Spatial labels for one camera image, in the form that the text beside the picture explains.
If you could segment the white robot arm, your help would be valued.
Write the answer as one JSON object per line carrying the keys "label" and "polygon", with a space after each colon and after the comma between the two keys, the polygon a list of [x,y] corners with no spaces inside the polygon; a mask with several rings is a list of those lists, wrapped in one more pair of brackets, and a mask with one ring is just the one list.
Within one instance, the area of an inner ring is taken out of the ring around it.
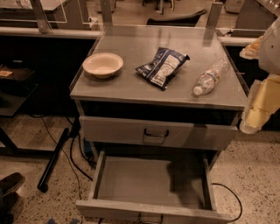
{"label": "white robot arm", "polygon": [[261,37],[243,48],[240,56],[257,59],[259,67],[269,74],[263,81],[254,81],[241,116],[240,130],[255,134],[280,109],[280,17]]}

